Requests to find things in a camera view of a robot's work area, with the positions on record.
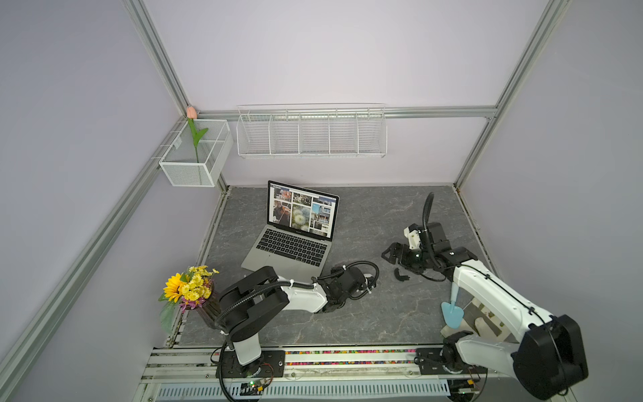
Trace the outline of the black mouse battery cover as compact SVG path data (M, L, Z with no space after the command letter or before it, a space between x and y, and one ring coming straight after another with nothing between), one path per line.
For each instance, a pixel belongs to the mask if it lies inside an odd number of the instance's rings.
M397 281L409 281L410 280L410 276L403 275L400 272L399 268L395 268L394 274L395 274L395 278L396 278Z

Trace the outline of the silver laptop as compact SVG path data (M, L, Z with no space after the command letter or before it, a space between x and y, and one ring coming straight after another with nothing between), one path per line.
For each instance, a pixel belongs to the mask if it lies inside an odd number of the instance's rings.
M266 226L241 267L270 266L287 280L321 276L334 238L340 198L273 180L268 182Z

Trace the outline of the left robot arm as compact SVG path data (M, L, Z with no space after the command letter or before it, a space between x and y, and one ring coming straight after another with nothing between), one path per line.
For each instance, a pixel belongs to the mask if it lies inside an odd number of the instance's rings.
M262 360L259 332L284 311L333 313L347 301L358 301L377 286L379 267L371 261L336 266L326 276L308 282L278 276L271 266L246 276L219 295L220 313L213 328L225 336L242 368Z

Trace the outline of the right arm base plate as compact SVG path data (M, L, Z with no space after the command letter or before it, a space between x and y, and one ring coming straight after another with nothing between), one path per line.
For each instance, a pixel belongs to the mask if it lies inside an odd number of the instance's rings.
M486 375L487 369L465 363L455 346L417 348L414 364L420 368L422 375Z

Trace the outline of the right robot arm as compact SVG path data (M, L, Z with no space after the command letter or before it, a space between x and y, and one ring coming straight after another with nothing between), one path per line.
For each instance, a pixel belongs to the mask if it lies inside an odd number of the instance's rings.
M578 323L567 315L554 316L515 292L465 247L454 248L442 225L430 221L434 194L428 194L421 224L405 229L406 243L393 243L382 256L418 276L440 273L449 281L450 299L440 308L455 333L445 338L434 363L451 374L482 367L517 380L533 397L548 400L566 395L586 380L589 367ZM467 291L500 319L515 340L494 341L460 330L465 312L456 304Z

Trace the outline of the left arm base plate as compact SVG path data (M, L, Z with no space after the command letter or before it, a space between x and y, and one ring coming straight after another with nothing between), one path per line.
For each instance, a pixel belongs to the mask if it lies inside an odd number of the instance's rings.
M258 360L242 365L235 352L226 350L219 359L217 375L224 379L243 378L282 378L286 368L286 352L283 350L263 350Z

